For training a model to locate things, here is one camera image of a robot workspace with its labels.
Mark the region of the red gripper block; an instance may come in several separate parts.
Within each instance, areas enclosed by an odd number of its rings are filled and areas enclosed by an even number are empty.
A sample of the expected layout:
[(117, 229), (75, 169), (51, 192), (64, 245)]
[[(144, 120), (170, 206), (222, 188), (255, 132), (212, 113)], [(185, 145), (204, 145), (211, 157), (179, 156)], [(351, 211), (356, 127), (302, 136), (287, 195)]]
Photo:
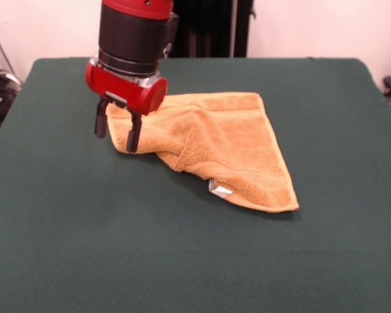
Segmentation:
[(103, 97), (96, 108), (96, 137), (101, 139), (106, 135), (108, 101), (104, 98), (116, 100), (132, 110), (129, 110), (132, 128), (128, 133), (126, 150), (135, 153), (142, 126), (141, 114), (148, 115), (160, 107), (167, 93), (167, 80), (159, 75), (148, 78), (122, 76), (104, 68), (95, 56), (87, 62), (85, 79), (89, 88)]

